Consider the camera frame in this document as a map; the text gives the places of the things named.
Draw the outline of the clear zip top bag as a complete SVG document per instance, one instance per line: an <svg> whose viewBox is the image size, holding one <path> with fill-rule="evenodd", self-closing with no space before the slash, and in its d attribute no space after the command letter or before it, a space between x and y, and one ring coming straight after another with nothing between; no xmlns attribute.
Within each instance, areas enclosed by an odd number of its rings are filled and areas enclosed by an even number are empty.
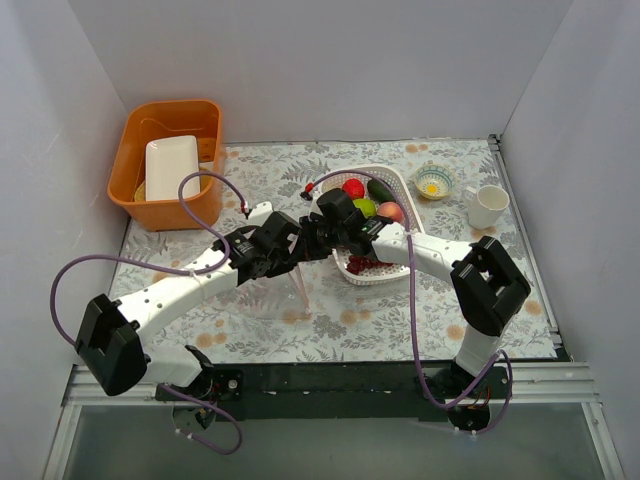
<svg viewBox="0 0 640 480"><path fill-rule="evenodd" d="M238 288L216 295L210 303L218 310L259 320L304 317L311 311L299 266L274 278L249 280Z"/></svg>

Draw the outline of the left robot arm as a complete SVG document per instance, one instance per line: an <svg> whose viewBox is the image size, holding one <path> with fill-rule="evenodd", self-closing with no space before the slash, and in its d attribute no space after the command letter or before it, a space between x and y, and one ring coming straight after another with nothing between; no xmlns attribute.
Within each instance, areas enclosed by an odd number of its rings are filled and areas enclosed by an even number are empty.
<svg viewBox="0 0 640 480"><path fill-rule="evenodd" d="M197 348L150 347L166 326L208 299L249 280L291 271L290 247L301 231L282 212L238 229L176 275L116 300L101 294L86 308L75 349L103 391L120 395L140 381L167 383L193 400L213 386L210 360Z"/></svg>

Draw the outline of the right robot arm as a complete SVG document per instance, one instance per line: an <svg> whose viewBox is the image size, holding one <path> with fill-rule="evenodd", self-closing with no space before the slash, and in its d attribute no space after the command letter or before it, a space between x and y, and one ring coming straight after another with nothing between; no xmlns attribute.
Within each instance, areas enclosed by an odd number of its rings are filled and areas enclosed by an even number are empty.
<svg viewBox="0 0 640 480"><path fill-rule="evenodd" d="M365 217L339 188L315 198L300 226L291 253L293 265L325 259L343 248L356 256L406 266L411 282L422 272L451 285L467 322L462 345L450 373L440 378L420 374L421 388L427 399L433 397L433 387L452 388L460 398L486 389L500 339L531 293L529 282L498 240L484 236L465 243L412 233L390 218Z"/></svg>

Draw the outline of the red grape bunch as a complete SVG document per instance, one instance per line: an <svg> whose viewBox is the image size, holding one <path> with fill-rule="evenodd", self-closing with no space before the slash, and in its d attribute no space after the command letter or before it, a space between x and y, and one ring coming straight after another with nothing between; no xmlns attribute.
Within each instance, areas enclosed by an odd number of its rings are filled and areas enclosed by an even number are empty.
<svg viewBox="0 0 640 480"><path fill-rule="evenodd" d="M346 264L346 270L353 275L360 275L367 270L381 269L390 266L391 263L380 262L365 256L350 255Z"/></svg>

